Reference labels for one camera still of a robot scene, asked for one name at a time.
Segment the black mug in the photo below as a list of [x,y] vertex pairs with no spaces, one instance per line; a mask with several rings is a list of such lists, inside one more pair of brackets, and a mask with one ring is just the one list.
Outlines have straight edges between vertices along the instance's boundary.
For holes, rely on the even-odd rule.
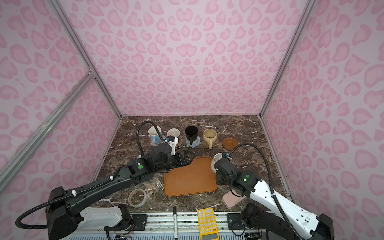
[[197,139],[197,127],[195,126],[189,126],[185,129],[185,134],[187,135],[187,140],[189,141],[189,144],[192,145],[194,141]]

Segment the marker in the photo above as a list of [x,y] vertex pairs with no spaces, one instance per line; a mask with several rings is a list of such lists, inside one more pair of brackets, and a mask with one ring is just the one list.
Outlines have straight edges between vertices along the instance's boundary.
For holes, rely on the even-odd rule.
[[176,207],[173,207],[173,222],[175,223],[175,233],[174,233],[174,237],[175,237],[175,240],[177,240],[177,212],[176,212]]

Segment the yellow mug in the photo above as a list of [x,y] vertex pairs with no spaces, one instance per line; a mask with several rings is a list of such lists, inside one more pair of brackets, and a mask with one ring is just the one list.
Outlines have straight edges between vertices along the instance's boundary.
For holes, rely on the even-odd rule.
[[217,133],[213,129],[207,129],[203,133],[203,146],[212,149],[217,143]]

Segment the pink wall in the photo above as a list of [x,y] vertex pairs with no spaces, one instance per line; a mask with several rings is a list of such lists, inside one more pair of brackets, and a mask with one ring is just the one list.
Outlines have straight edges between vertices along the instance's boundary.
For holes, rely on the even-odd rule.
[[299,204],[384,238],[384,2],[320,1],[266,124]]
[[[52,189],[88,183],[118,119],[96,84],[91,82],[22,171],[0,196],[1,239],[48,239],[47,230],[15,227],[16,218],[47,201]],[[24,220],[46,224],[43,210]]]
[[85,75],[44,0],[0,3],[0,173]]
[[259,113],[305,3],[61,1],[128,115]]

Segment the pink case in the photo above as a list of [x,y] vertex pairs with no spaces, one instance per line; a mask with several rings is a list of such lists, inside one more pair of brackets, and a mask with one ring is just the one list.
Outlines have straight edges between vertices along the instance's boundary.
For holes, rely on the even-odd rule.
[[228,208],[228,209],[232,209],[234,206],[236,206],[236,204],[238,204],[239,202],[241,202],[244,198],[246,198],[245,196],[244,197],[236,197],[234,196],[230,191],[226,194],[224,194],[223,196],[223,202],[225,204],[225,206]]

